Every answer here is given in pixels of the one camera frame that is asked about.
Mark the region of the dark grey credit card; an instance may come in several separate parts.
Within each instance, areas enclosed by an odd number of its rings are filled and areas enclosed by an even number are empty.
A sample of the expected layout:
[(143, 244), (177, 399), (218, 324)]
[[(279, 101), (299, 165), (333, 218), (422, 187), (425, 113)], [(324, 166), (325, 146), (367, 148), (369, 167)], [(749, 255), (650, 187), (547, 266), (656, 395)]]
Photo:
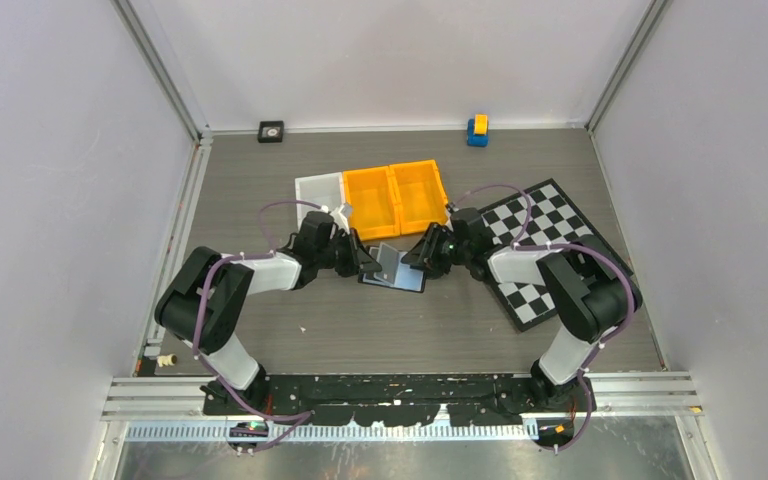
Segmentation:
[(377, 262), (381, 270), (374, 277), (388, 285), (394, 285), (400, 264), (400, 251), (393, 246), (381, 243), (378, 250)]

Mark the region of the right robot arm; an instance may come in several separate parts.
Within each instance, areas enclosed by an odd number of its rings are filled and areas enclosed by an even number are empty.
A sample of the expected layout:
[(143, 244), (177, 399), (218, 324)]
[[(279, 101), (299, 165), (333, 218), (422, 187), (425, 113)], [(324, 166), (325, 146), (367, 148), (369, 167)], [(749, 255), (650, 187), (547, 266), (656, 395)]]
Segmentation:
[(604, 344), (642, 306), (639, 288), (595, 235), (571, 243), (504, 246), (474, 208), (455, 211), (446, 225), (432, 223), (402, 258), (403, 264), (439, 278), (454, 266), (487, 284), (519, 283), (547, 290), (561, 327), (531, 369), (531, 397), (556, 410), (571, 395)]

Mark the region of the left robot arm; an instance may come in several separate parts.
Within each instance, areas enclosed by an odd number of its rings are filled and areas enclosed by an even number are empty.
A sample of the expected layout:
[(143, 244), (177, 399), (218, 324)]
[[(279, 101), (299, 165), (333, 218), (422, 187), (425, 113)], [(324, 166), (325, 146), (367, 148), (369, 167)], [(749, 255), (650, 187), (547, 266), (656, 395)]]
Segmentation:
[(299, 290), (322, 270), (353, 277), (379, 273), (382, 266), (356, 229), (314, 210), (283, 247), (267, 254), (193, 250), (156, 304), (154, 321), (225, 380), (233, 406), (253, 414), (265, 405), (266, 371), (236, 335), (245, 301), (269, 291)]

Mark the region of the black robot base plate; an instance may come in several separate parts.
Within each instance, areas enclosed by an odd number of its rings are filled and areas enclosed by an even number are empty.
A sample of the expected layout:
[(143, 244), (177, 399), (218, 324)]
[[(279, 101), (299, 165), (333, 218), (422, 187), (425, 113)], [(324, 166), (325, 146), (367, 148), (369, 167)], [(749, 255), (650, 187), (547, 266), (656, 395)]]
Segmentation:
[(257, 410), (283, 423), (307, 414), (316, 426), (408, 427), (431, 424), (441, 413), (453, 426), (513, 425), (527, 413), (569, 419), (594, 407), (591, 384), (551, 391), (512, 374), (270, 375), (265, 388), (238, 392), (217, 380), (202, 386), (207, 415)]

